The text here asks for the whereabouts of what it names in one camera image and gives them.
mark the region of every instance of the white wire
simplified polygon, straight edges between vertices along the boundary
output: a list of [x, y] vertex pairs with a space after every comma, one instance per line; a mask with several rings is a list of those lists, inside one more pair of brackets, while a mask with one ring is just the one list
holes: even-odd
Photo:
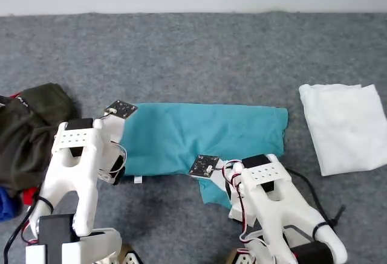
[[115, 145], [115, 146], [118, 146], [118, 147], [124, 152], [124, 154], [125, 154], [125, 157], [124, 157], [124, 159], [123, 159], [123, 163], [122, 163], [121, 167], [120, 167], [119, 169], [113, 171], [113, 172], [119, 172], [121, 169], [123, 169], [123, 168], [125, 167], [126, 159], [128, 158], [128, 153], [126, 152], [126, 149], [125, 149], [121, 144], [116, 143], [116, 142], [114, 142], [114, 141], [110, 141], [110, 143], [113, 144], [113, 145]]

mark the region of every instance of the gray carpet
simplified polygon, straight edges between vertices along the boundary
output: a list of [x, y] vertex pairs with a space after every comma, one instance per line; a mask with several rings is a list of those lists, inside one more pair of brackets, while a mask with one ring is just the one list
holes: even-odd
[[[387, 169], [323, 178], [305, 123], [303, 83], [375, 83], [387, 107], [387, 14], [136, 14], [0, 18], [0, 93], [61, 84], [98, 116], [117, 98], [286, 107], [285, 165], [316, 186], [349, 263], [387, 259]], [[294, 179], [312, 203], [303, 182]], [[99, 183], [96, 227], [118, 229], [151, 263], [224, 263], [239, 245], [227, 210], [188, 176]], [[60, 203], [74, 211], [76, 196]], [[0, 247], [20, 219], [0, 224]], [[24, 262], [17, 241], [10, 263]]]

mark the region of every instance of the cable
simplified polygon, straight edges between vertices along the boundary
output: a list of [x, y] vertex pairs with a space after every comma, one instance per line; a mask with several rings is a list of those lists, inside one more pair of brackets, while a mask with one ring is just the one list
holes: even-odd
[[108, 117], [111, 114], [114, 114], [114, 112], [109, 112], [109, 113], [107, 113], [105, 115], [102, 115], [101, 117], [99, 117], [99, 119], [105, 119], [106, 117]]
[[[37, 189], [38, 194], [40, 193], [41, 186], [42, 185], [40, 185]], [[12, 235], [10, 236], [8, 242], [5, 244], [4, 251], [3, 251], [4, 264], [8, 264], [8, 252], [9, 252], [13, 242], [15, 241], [16, 237], [18, 236], [18, 234], [22, 230], [23, 226], [28, 221], [28, 218], [31, 216], [33, 210], [36, 208], [38, 201], [39, 201], [38, 199], [35, 199], [34, 203], [32, 204], [32, 206], [28, 209], [27, 213], [25, 214], [25, 217], [23, 218], [22, 222], [16, 227], [16, 229], [14, 230]]]
[[[336, 216], [332, 219], [329, 219], [329, 217], [327, 216], [327, 213], [325, 212], [324, 208], [322, 207], [322, 204], [319, 200], [319, 197], [316, 193], [316, 190], [314, 189], [312, 183], [309, 181], [309, 179], [302, 175], [301, 173], [298, 173], [296, 171], [294, 171], [293, 169], [289, 169], [289, 168], [286, 168], [286, 170], [289, 172], [289, 173], [292, 173], [294, 174], [295, 176], [298, 176], [299, 178], [301, 178], [309, 187], [310, 189], [310, 193], [312, 194], [312, 197], [313, 197], [313, 200], [314, 200], [314, 203], [316, 204], [316, 207], [318, 209], [318, 211], [320, 212], [320, 214], [322, 215], [322, 217], [324, 218], [325, 222], [332, 228], [332, 230], [334, 231], [334, 227], [337, 226], [337, 224], [339, 223], [339, 219], [342, 215], [342, 213], [345, 211], [346, 209], [346, 206], [345, 205], [342, 205], [339, 209], [339, 211], [337, 212]], [[314, 231], [314, 235], [316, 234], [317, 232], [317, 229], [322, 227], [322, 223], [317, 225], [315, 227], [315, 230]]]
[[[239, 201], [241, 203], [241, 209], [242, 209], [242, 233], [239, 235], [239, 239], [240, 241], [243, 243], [243, 244], [247, 244], [247, 243], [250, 243], [254, 240], [258, 240], [260, 241], [264, 246], [267, 247], [267, 244], [265, 241], [263, 241], [261, 238], [259, 237], [253, 237], [253, 238], [250, 238], [250, 239], [247, 239], [247, 238], [244, 238], [244, 235], [246, 234], [246, 231], [247, 231], [247, 220], [246, 220], [246, 211], [244, 209], [244, 204], [243, 204], [243, 200], [242, 200], [242, 195], [241, 195], [241, 191], [240, 191], [240, 188], [239, 186], [241, 185], [241, 183], [237, 183], [237, 185], [235, 185], [234, 183], [234, 179], [237, 178], [238, 176], [240, 176], [241, 174], [240, 173], [235, 173], [231, 176], [231, 179], [228, 180], [227, 179], [227, 176], [226, 176], [226, 168], [227, 166], [230, 164], [230, 163], [241, 163], [240, 160], [238, 159], [233, 159], [233, 160], [229, 160], [229, 161], [226, 161], [223, 165], [223, 168], [222, 168], [222, 175], [224, 177], [224, 179], [226, 180], [226, 182], [228, 182], [232, 187], [235, 188], [237, 194], [238, 194], [238, 197], [239, 197]], [[237, 249], [238, 252], [241, 252], [240, 254], [248, 254], [250, 255], [250, 257], [252, 258], [252, 263], [255, 263], [255, 257], [254, 255], [251, 254], [250, 250], [247, 249], [247, 248], [240, 248], [240, 249]], [[273, 263], [276, 264], [276, 257], [274, 255], [272, 255], [272, 258], [273, 258]]]
[[114, 142], [114, 141], [110, 141], [110, 143], [113, 144], [113, 145], [118, 146], [119, 148], [121, 148], [121, 150], [123, 151], [123, 153], [124, 153], [124, 155], [125, 155], [121, 167], [120, 167], [119, 169], [117, 169], [117, 170], [110, 171], [110, 172], [117, 173], [117, 172], [119, 172], [121, 169], [123, 169], [123, 168], [125, 167], [126, 159], [128, 158], [128, 153], [127, 153], [125, 147], [123, 147], [121, 144], [116, 143], [116, 142]]

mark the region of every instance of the teal towel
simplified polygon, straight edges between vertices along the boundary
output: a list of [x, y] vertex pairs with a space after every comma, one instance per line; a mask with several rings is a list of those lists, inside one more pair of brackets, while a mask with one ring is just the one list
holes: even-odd
[[[143, 103], [125, 123], [126, 175], [187, 174], [199, 154], [222, 159], [284, 153], [284, 108], [245, 105]], [[227, 195], [200, 181], [204, 202], [229, 207]]]

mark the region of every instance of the white towel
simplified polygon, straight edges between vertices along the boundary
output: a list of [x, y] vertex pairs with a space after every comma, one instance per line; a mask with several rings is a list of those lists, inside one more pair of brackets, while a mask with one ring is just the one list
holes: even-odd
[[387, 164], [387, 119], [374, 85], [302, 85], [299, 92], [322, 176]]

